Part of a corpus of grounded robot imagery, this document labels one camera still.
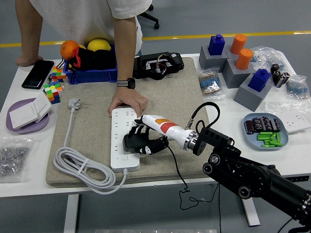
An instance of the human arm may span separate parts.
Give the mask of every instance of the human arm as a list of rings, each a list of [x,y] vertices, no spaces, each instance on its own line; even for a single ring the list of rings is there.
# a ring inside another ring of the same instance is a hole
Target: human arm
[[[127,80],[133,75],[134,57],[136,50],[136,21],[135,17],[114,19],[115,50],[118,64],[118,80]],[[138,91],[127,87],[116,87],[115,94],[109,107],[109,116],[113,109],[122,103],[132,106],[140,116],[146,109],[148,99]]]
[[[15,62],[26,67],[42,60],[39,43],[43,18],[29,0],[15,0],[15,10],[21,34],[21,56]]]

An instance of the black watch strap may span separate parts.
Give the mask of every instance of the black watch strap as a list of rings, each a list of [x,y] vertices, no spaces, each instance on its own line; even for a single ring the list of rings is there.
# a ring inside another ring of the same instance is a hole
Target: black watch strap
[[[125,86],[129,89],[135,89],[135,79],[129,78],[126,81],[117,81],[117,86]]]

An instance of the blue plastic bin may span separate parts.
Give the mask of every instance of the blue plastic bin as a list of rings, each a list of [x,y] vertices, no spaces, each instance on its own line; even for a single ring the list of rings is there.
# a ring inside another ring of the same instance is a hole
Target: blue plastic bin
[[[111,45],[111,51],[115,52],[114,45]],[[67,69],[67,64],[68,61],[65,60],[63,73],[66,74],[69,84],[97,82],[115,83],[118,78],[117,64],[115,69],[75,71],[74,77],[72,77],[73,72]]]

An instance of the yellow ball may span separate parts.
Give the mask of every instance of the yellow ball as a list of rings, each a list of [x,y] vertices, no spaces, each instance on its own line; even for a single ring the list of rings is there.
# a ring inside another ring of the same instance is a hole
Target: yellow ball
[[[87,46],[88,50],[96,51],[96,50],[108,50],[111,51],[111,46],[106,40],[95,39],[89,42]]]

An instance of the gray felt mat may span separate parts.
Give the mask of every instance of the gray felt mat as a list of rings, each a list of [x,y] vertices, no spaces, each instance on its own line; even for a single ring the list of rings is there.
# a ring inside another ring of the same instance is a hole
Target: gray felt mat
[[[163,80],[136,80],[136,89],[149,98],[144,114],[163,116],[185,127],[193,111],[203,103],[194,62],[191,58],[183,58],[185,68],[176,74],[167,75]],[[46,182],[54,187],[83,187],[80,179],[59,171],[53,164],[53,158],[58,148],[64,144],[67,132],[70,109],[68,102],[71,98],[81,99],[81,108],[75,111],[67,146],[79,151],[85,157],[110,166],[111,118],[108,107],[115,91],[115,83],[81,83],[66,84],[58,113],[51,152],[48,161]],[[203,108],[197,114],[194,124],[208,117]],[[205,151],[196,156],[192,151],[184,151],[174,142],[170,147],[176,155],[178,167],[183,178],[203,178],[202,165],[212,151],[207,145]],[[98,171],[89,170],[88,174],[102,180],[104,176]],[[117,182],[122,179],[122,173],[116,173]],[[143,155],[140,158],[140,169],[129,172],[125,183],[141,183],[150,181],[180,179],[175,168],[171,152],[165,149],[155,155]]]

